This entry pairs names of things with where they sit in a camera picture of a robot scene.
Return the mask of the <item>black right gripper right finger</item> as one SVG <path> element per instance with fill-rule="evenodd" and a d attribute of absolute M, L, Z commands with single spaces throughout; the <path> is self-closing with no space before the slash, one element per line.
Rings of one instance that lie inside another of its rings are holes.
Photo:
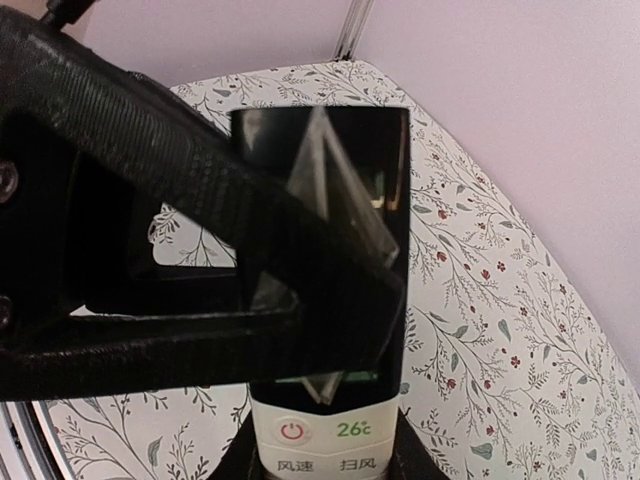
<path fill-rule="evenodd" d="M 407 415 L 397 409 L 391 459 L 387 467 L 390 480 L 449 480 L 422 443 Z"/>

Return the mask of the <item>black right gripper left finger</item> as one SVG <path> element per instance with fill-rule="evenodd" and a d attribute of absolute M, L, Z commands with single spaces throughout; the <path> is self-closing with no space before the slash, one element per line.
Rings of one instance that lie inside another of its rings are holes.
<path fill-rule="evenodd" d="M 253 415 L 249 413 L 208 480 L 262 480 Z"/>

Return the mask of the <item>white remote control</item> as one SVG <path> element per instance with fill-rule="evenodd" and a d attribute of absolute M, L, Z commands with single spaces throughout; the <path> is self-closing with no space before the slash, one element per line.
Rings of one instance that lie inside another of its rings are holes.
<path fill-rule="evenodd" d="M 398 107 L 236 110 L 233 145 L 251 166 L 401 279 L 409 263 L 409 114 Z M 317 257 L 303 297 L 312 330 L 303 349 L 332 361 L 389 341 L 370 367 L 253 382 L 257 454 L 268 479 L 384 479 L 395 446 L 404 304 Z"/>

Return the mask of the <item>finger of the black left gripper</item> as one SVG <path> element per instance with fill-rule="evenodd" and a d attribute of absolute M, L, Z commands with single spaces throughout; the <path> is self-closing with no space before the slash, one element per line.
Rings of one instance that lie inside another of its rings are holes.
<path fill-rule="evenodd" d="M 78 398 L 372 366 L 390 334 L 332 361 L 303 349 L 317 257 L 401 304 L 405 285 L 169 91 L 17 10 L 1 13 L 1 156 L 18 172 L 1 210 L 1 397 Z M 96 192 L 176 208 L 293 291 L 287 307 L 231 310 L 232 279 L 147 287 L 84 260 Z"/>

